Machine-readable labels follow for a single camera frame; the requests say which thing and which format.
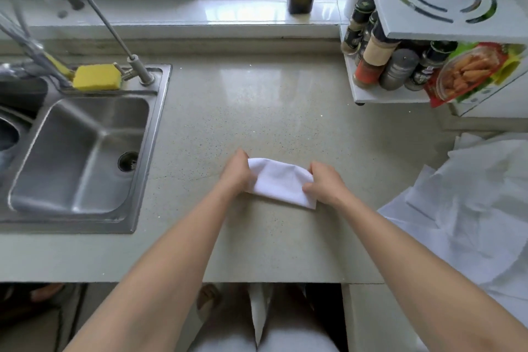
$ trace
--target foot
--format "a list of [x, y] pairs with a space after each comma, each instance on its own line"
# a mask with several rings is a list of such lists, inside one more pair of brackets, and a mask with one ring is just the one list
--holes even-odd
[[198, 317], [205, 322], [211, 315], [213, 309], [220, 303], [221, 294], [214, 284], [205, 284], [200, 289], [196, 298], [196, 309]]

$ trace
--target sink drain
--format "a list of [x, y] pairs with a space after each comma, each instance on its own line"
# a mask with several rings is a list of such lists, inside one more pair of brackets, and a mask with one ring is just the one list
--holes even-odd
[[137, 157], [137, 152], [123, 153], [117, 161], [117, 167], [123, 172], [134, 171], [136, 169]]

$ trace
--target sink basin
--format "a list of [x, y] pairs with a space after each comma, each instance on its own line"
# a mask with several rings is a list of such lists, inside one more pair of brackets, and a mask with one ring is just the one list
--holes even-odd
[[137, 225], [171, 66], [119, 91], [52, 83], [0, 186], [0, 230], [130, 233]]
[[46, 215], [100, 214], [117, 209], [134, 176], [149, 117], [140, 97], [79, 97], [57, 102], [15, 182], [15, 210]]

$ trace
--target kitchen countertop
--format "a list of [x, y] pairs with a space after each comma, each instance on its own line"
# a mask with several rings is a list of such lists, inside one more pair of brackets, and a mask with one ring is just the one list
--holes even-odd
[[[428, 105], [355, 105], [339, 55], [143, 61], [173, 64], [173, 74], [136, 232], [0, 234], [0, 281], [119, 281], [207, 193], [238, 146], [302, 167], [312, 159], [333, 164], [376, 209], [452, 148], [455, 134], [439, 129]], [[383, 279], [331, 208], [319, 203], [314, 212], [244, 194], [228, 213], [204, 281]]]

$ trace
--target forearm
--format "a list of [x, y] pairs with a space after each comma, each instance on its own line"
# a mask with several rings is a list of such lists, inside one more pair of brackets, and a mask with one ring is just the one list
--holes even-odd
[[336, 207], [431, 352], [517, 351], [528, 330], [462, 274], [351, 194]]
[[233, 196], [217, 185], [163, 235], [97, 309], [68, 350], [173, 350]]

